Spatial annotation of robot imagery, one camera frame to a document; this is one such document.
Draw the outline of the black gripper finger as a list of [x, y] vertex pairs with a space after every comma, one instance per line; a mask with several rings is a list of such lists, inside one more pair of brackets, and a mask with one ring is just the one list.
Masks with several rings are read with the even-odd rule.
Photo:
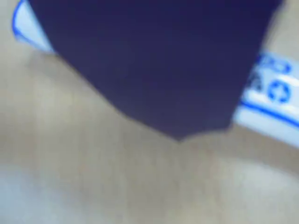
[[54, 51], [177, 140], [229, 127], [279, 0], [32, 0]]

